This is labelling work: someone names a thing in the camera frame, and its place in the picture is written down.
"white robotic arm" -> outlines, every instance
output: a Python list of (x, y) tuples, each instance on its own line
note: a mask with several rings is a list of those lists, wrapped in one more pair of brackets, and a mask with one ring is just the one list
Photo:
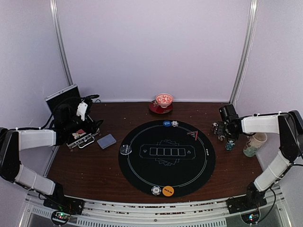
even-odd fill
[[(29, 148), (52, 147), (56, 144), (56, 132), (53, 130), (23, 130), (17, 132), (19, 134), (19, 151)], [(44, 178), (22, 164), (20, 164), (15, 182), (46, 195), (52, 195), (55, 188), (55, 182)]]
[(252, 135), (256, 132), (280, 135), (277, 156), (267, 169), (248, 185), (246, 196), (227, 202), (230, 213), (255, 208), (260, 204), (265, 205), (265, 192), (284, 177), (299, 156), (303, 158), (303, 120), (298, 111), (239, 118), (233, 105), (226, 105), (220, 108), (219, 112), (223, 121), (215, 122), (212, 130), (220, 139), (235, 141), (239, 134)]
[(55, 108), (56, 112), (52, 113), (54, 128), (51, 129), (16, 128), (8, 130), (0, 128), (0, 176), (9, 182), (35, 190), (45, 196), (44, 205), (47, 207), (63, 211), (66, 208), (67, 213), (72, 211), (81, 214), (84, 201), (64, 196), (61, 184), (47, 179), (21, 164), (19, 152), (29, 148), (62, 145), (80, 129), (87, 133), (95, 133), (103, 122), (103, 120), (96, 122), (88, 116), (92, 104), (91, 99), (95, 97), (97, 95), (85, 98), (77, 97), (77, 99), (84, 100), (79, 104), (77, 110), (69, 105), (62, 104), (61, 106), (59, 104), (58, 108)]

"orange poker chip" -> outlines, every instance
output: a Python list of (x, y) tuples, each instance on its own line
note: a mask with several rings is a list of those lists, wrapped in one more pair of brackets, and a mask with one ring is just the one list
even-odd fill
[(163, 195), (169, 197), (169, 196), (172, 196), (174, 194), (175, 190), (173, 187), (171, 186), (165, 186), (163, 189), (162, 189), (162, 193)]

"dark wooden surface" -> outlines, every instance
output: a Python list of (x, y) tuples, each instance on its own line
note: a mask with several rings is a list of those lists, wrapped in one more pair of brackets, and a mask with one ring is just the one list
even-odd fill
[[(101, 137), (111, 133), (117, 143), (102, 150), (95, 142), (85, 149), (70, 151), (61, 146), (49, 171), (48, 178), (61, 183), (66, 195), (92, 200), (138, 203), (166, 203), (204, 201), (241, 195), (246, 186), (262, 170), (256, 157), (246, 157), (242, 150), (245, 136), (240, 136), (232, 152), (225, 150), (210, 128), (221, 120), (221, 103), (174, 103), (171, 113), (157, 115), (148, 110), (148, 103), (94, 104), (90, 116), (105, 119)], [(123, 177), (118, 163), (118, 152), (123, 138), (133, 128), (157, 119), (178, 120), (201, 130), (212, 142), (216, 153), (216, 167), (208, 183), (190, 195), (179, 198), (160, 198), (134, 188)]]

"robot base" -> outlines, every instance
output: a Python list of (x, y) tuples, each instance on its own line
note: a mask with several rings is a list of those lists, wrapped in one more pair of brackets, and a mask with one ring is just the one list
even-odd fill
[(70, 198), (70, 197), (64, 197), (64, 204), (67, 204), (66, 207), (61, 207), (57, 203), (54, 203), (50, 200), (45, 200), (43, 205), (45, 207), (50, 207), (54, 210), (61, 210), (64, 213), (68, 214), (82, 214), (83, 207), (84, 207), (84, 201), (75, 199), (75, 198)]
[(230, 214), (243, 212), (247, 210), (252, 210), (257, 208), (258, 206), (265, 206), (267, 204), (266, 199), (259, 199), (254, 204), (248, 206), (247, 205), (247, 196), (240, 196), (236, 198), (230, 198), (226, 201), (227, 208)]

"ceramic mug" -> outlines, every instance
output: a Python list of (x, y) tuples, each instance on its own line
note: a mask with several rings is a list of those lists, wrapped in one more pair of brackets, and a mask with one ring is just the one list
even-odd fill
[(247, 157), (253, 157), (266, 141), (266, 133), (256, 133), (253, 136), (249, 136), (243, 149), (243, 153)]

